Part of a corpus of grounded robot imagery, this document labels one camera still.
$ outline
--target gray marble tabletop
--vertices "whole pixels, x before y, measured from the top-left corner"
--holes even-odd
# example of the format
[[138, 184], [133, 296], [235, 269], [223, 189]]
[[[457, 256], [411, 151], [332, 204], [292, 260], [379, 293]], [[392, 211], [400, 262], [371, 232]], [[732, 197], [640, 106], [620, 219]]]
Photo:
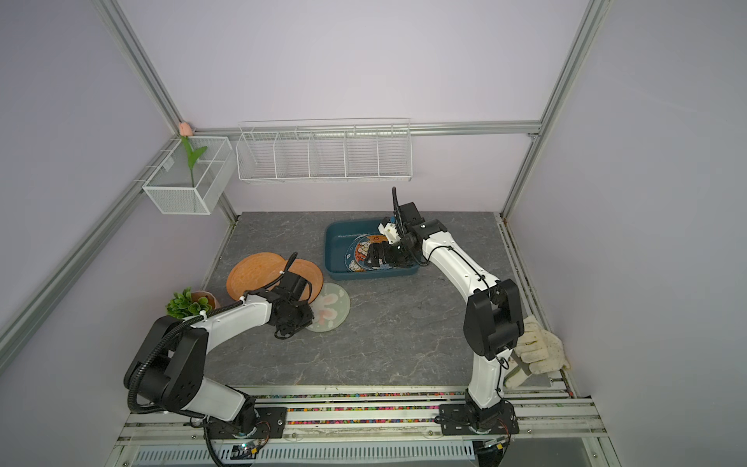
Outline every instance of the gray marble tabletop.
[[[324, 232], [339, 220], [384, 217], [385, 212], [245, 212], [223, 251], [208, 290], [230, 303], [226, 278], [253, 253], [287, 258], [298, 251], [323, 270]], [[425, 212], [486, 270], [513, 278], [491, 212]], [[324, 280], [336, 282], [325, 274]], [[332, 331], [302, 330], [288, 340], [268, 325], [212, 350], [206, 376], [224, 384], [466, 386], [472, 350], [462, 334], [465, 303], [435, 266], [412, 276], [336, 282], [350, 295], [350, 314]]]

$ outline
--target wire shelf rack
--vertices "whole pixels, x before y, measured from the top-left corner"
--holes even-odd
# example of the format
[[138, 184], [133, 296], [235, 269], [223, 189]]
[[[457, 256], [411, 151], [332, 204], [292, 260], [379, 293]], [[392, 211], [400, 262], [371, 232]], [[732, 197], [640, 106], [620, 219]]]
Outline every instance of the wire shelf rack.
[[194, 186], [187, 152], [178, 140], [143, 185], [164, 214], [210, 214], [236, 170], [227, 137], [193, 136], [190, 142], [194, 149], [208, 147], [194, 165]]
[[410, 180], [407, 119], [244, 122], [236, 143], [247, 183]]

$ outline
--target vent grille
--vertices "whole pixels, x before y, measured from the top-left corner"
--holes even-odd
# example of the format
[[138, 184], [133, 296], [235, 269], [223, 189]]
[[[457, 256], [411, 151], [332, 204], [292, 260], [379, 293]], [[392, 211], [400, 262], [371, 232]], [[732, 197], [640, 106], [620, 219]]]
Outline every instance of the vent grille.
[[[231, 460], [233, 445], [226, 444], [218, 452], [225, 464], [246, 464], [246, 460]], [[473, 460], [470, 441], [423, 442], [315, 442], [268, 445], [259, 451], [255, 464], [299, 463], [390, 463], [413, 460]], [[210, 466], [212, 461], [204, 445], [143, 446], [133, 466]]]

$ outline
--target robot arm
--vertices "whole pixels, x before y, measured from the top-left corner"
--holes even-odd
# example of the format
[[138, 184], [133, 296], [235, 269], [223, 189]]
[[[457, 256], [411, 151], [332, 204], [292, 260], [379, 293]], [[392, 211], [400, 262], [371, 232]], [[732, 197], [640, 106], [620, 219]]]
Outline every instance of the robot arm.
[[[222, 342], [262, 324], [274, 325], [275, 337], [289, 338], [311, 323], [314, 317], [311, 308], [305, 300], [300, 300], [311, 284], [288, 270], [295, 257], [296, 253], [278, 279], [245, 292], [231, 305], [184, 320], [159, 318], [125, 374], [130, 410], [135, 413], [166, 410], [207, 418], [223, 433], [251, 434], [258, 422], [254, 398], [206, 378], [205, 356]], [[268, 290], [277, 282], [275, 288]], [[138, 404], [138, 395], [152, 405]]]
[[490, 430], [499, 419], [511, 427], [513, 407], [503, 399], [503, 379], [512, 349], [524, 333], [518, 287], [480, 267], [441, 222], [423, 219], [414, 203], [400, 206], [396, 188], [392, 198], [394, 216], [379, 226], [388, 242], [369, 249], [369, 256], [403, 267], [432, 263], [456, 287], [467, 303], [463, 330], [474, 351], [466, 397], [470, 427]]
[[[425, 221], [413, 203], [399, 206], [396, 190], [392, 191], [394, 216], [379, 227], [388, 242], [373, 244], [367, 261], [395, 267], [433, 263], [443, 271], [467, 303], [463, 330], [474, 351], [472, 379], [460, 423], [468, 424], [476, 433], [486, 433], [500, 422], [506, 431], [510, 427], [516, 433], [513, 407], [502, 397], [503, 369], [524, 332], [516, 284], [488, 273], [456, 244], [438, 220]], [[231, 305], [184, 320], [159, 318], [125, 375], [130, 410], [166, 410], [205, 418], [220, 428], [218, 433], [251, 436], [259, 420], [254, 398], [206, 378], [205, 355], [252, 327], [270, 324], [276, 327], [275, 337], [288, 338], [311, 323], [311, 308], [300, 301], [306, 286], [311, 285], [288, 270], [295, 255], [278, 279], [245, 292]], [[276, 282], [275, 288], [268, 289]], [[138, 404], [138, 395], [152, 405]], [[442, 430], [447, 434], [443, 423]]]

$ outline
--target metal rail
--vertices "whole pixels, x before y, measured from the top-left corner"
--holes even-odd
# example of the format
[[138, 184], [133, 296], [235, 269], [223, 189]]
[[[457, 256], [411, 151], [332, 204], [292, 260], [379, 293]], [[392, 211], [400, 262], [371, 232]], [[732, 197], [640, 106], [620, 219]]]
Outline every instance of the metal rail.
[[[542, 124], [533, 120], [516, 120], [506, 122], [454, 122], [454, 123], [410, 123], [409, 125], [334, 125], [334, 126], [262, 126], [256, 122], [257, 131], [262, 132], [341, 132], [343, 130], [399, 130], [409, 129], [411, 136], [452, 136], [455, 134], [534, 134], [539, 132]], [[196, 136], [228, 136], [241, 135], [239, 128], [197, 129]]]
[[[554, 385], [565, 388], [561, 382]], [[280, 451], [317, 446], [335, 450], [350, 443], [363, 443], [361, 446], [365, 448], [372, 442], [411, 442], [426, 448], [439, 442], [495, 438], [495, 435], [474, 433], [444, 436], [440, 425], [433, 422], [440, 403], [464, 400], [464, 388], [458, 386], [255, 386], [238, 389], [258, 398], [259, 411], [270, 406], [288, 408], [283, 437], [270, 443], [273, 449]], [[598, 455], [605, 455], [609, 449], [603, 451], [601, 447], [611, 448], [611, 444], [600, 442], [608, 435], [594, 402], [570, 398], [563, 392], [558, 396], [558, 389], [524, 387], [506, 392], [506, 397], [514, 404], [521, 430], [513, 437], [588, 439], [589, 446], [600, 446]], [[202, 431], [190, 427], [187, 422], [188, 418], [170, 413], [130, 415], [112, 451], [111, 465], [131, 465], [141, 451], [149, 452], [156, 447], [173, 450], [201, 443]], [[218, 448], [230, 450], [232, 444], [235, 442], [229, 440]]]
[[99, 222], [47, 277], [39, 291], [16, 313], [16, 317], [2, 328], [0, 331], [0, 374], [41, 327], [44, 320], [106, 245], [109, 238], [143, 199], [145, 196], [143, 183], [178, 142], [176, 139], [171, 139], [161, 147], [158, 154], [140, 172], [137, 181], [132, 182], [125, 189], [120, 198], [99, 219]]
[[511, 211], [516, 205], [516, 201], [521, 194], [524, 183], [527, 181], [532, 167], [534, 167], [537, 155], [542, 151], [547, 136], [560, 113], [562, 104], [571, 92], [573, 81], [581, 69], [586, 54], [589, 52], [589, 48], [594, 41], [594, 37], [596, 36], [611, 3], [612, 0], [591, 0], [589, 6], [586, 7], [586, 12], [583, 15], [581, 26], [579, 26], [578, 32], [576, 33], [576, 38], [571, 47], [571, 51], [568, 53], [568, 58], [565, 59], [565, 64], [563, 65], [562, 72], [560, 72], [560, 77], [558, 78], [550, 100], [548, 101], [548, 106], [542, 114], [542, 127], [537, 132], [537, 135], [532, 138], [532, 143], [529, 145], [527, 155], [524, 156], [524, 161], [521, 163], [518, 174], [511, 186], [509, 196], [506, 198], [506, 203], [503, 205], [503, 209], [501, 210], [501, 215], [504, 218], [511, 215]]
[[[524, 305], [524, 308], [528, 314], [534, 315], [534, 317], [537, 318], [542, 327], [552, 331], [550, 321], [545, 314], [545, 310], [540, 305], [539, 298], [532, 286], [529, 275], [525, 272], [526, 267], [524, 266], [524, 261], [521, 259], [521, 255], [518, 252], [518, 246], [516, 245], [509, 224], [504, 222], [504, 219], [500, 216], [496, 216], [496, 221], [498, 222], [500, 238], [503, 240], [503, 245], [506, 248], [506, 255], [509, 258], [509, 263], [511, 264], [511, 268], [514, 270], [516, 281], [519, 284], [521, 302]], [[571, 396], [578, 397], [577, 385], [571, 372], [561, 370], [561, 375], [566, 386], [568, 386]]]
[[[148, 96], [161, 112], [167, 126], [174, 135], [179, 134], [179, 122], [182, 121], [182, 115], [166, 91], [164, 83], [158, 77], [153, 64], [150, 63], [145, 49], [137, 40], [137, 36], [127, 21], [124, 12], [122, 12], [119, 3], [117, 0], [91, 0], [91, 2], [99, 12], [99, 16], [109, 30], [114, 42], [120, 48], [122, 55], [142, 82]], [[225, 194], [220, 195], [218, 206], [228, 222], [232, 226], [235, 225], [238, 214], [234, 211]]]

